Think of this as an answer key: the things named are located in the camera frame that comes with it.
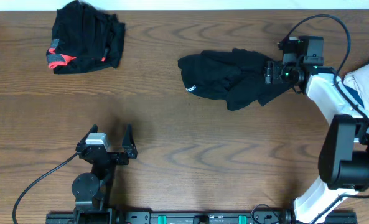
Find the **cable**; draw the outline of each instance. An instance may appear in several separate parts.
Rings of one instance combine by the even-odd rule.
[[[71,157],[69,157],[69,159],[67,159],[65,162],[61,163],[60,165],[58,165],[56,168],[48,171],[47,173],[43,174],[42,176],[40,176],[38,179],[36,179],[33,183],[31,183],[20,195],[20,197],[18,197],[16,203],[14,204],[14,208],[12,209],[12,221],[14,222],[14,224],[18,224],[17,222],[17,217],[16,217],[16,212],[17,212],[17,207],[20,204],[21,199],[23,198],[23,196],[28,192],[29,189],[31,189],[35,184],[37,184],[39,181],[41,181],[43,178],[47,177],[48,175],[52,174],[54,171],[58,170],[59,168],[63,167],[65,164],[67,164],[69,161],[71,161],[73,158],[75,158],[78,155],[78,153],[75,153],[74,155],[72,155]]]
[[[274,223],[272,223],[272,224],[277,224],[277,223],[279,223],[280,221],[281,221],[281,218],[277,215],[277,213],[275,213],[274,212],[274,210],[270,207],[270,206],[268,206],[268,205],[266,205],[266,204],[259,204],[259,205],[257,205],[255,208],[253,208],[252,209],[252,212],[251,212],[251,218],[253,219],[253,221],[255,221],[257,224],[261,224],[259,221],[257,221],[255,218],[254,218],[254,216],[253,216],[253,213],[255,212],[255,209],[257,209],[259,206],[265,206],[265,207],[268,207],[270,210],[271,210],[271,212],[274,214],[274,216],[275,217],[277,217],[277,219],[278,219],[278,221],[276,221],[276,222],[274,222]]]
[[[346,51],[346,54],[345,54],[345,57],[343,58],[343,61],[342,63],[339,65],[339,68],[336,70],[336,72],[334,73],[334,79],[332,80],[333,81],[333,84],[334,86],[336,87],[336,89],[338,90],[338,92],[343,96],[343,98],[345,98],[345,100],[352,106],[352,108],[357,111],[357,113],[359,113],[364,121],[369,125],[369,118],[368,116],[363,113],[360,108],[358,107],[358,105],[356,105],[355,103],[353,103],[352,100],[350,100],[347,95],[342,91],[342,89],[339,87],[338,83],[336,81],[337,79],[337,76],[340,72],[340,70],[342,69],[343,65],[345,64],[347,58],[348,58],[348,55],[350,54],[350,48],[352,46],[352,40],[350,38],[350,33],[346,27],[346,25],[338,18],[338,17],[335,17],[335,16],[331,16],[331,15],[328,15],[328,14],[319,14],[319,15],[315,15],[315,16],[310,16],[306,19],[303,19],[302,21],[300,21],[298,24],[296,24],[292,29],[291,31],[289,31],[288,35],[285,36],[283,38],[283,40],[281,41],[281,43],[285,43],[287,40],[289,40],[289,36],[292,34],[292,32],[299,26],[301,25],[303,22],[305,21],[308,21],[310,19],[314,19],[314,18],[317,18],[317,17],[328,17],[328,18],[331,18],[333,20],[335,20],[336,22],[338,22],[344,29],[345,33],[346,33],[346,38],[347,38],[347,51]],[[349,195],[349,194],[342,194],[342,195],[339,195],[335,200],[334,202],[332,202],[322,213],[318,214],[317,217],[315,217],[312,221],[311,221],[311,224],[314,224],[320,217],[322,217],[325,213],[327,213],[333,206],[336,205],[336,203],[338,203],[339,201],[341,201],[344,197],[350,197],[350,198],[357,198],[357,199],[368,199],[369,198],[369,195]]]

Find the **dark blue cloth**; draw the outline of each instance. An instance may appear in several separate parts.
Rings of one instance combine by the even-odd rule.
[[[361,99],[360,95],[357,93],[357,90],[344,85],[347,91],[353,96],[354,100],[356,100],[362,107],[364,107],[363,100]]]

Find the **wooden tabletop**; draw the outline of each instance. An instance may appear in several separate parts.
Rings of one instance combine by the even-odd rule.
[[[228,111],[225,101],[187,93],[177,60],[202,50],[244,48],[279,60],[276,42],[320,13],[341,18],[352,35],[343,73],[369,59],[369,11],[121,11],[124,54],[117,69],[54,75],[47,68],[55,12],[0,12],[0,223],[11,223],[20,193],[75,152],[93,124],[118,148],[133,125],[138,158],[117,170],[113,201],[158,210],[288,207],[318,176],[328,125],[316,105],[290,91],[262,107]],[[337,67],[342,28],[314,19],[294,35],[324,36],[325,65]],[[91,165],[74,159],[33,187],[19,223],[72,211],[74,178]],[[369,223],[369,200],[348,199]]]

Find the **black cloth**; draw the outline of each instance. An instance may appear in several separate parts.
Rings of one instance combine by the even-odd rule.
[[[267,85],[264,66],[269,57],[254,51],[204,50],[179,60],[187,91],[204,98],[226,100],[228,110],[238,110],[255,100],[264,106],[290,89],[290,84]]]
[[[118,21],[116,14],[104,14],[79,1],[68,3],[57,10],[52,40],[59,40],[55,53],[76,59],[54,68],[54,74],[117,68],[123,53],[124,32],[125,24]]]

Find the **white background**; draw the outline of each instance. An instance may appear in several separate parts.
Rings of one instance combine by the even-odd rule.
[[[71,0],[0,0],[0,11],[54,11]],[[107,10],[369,9],[369,0],[86,0]]]

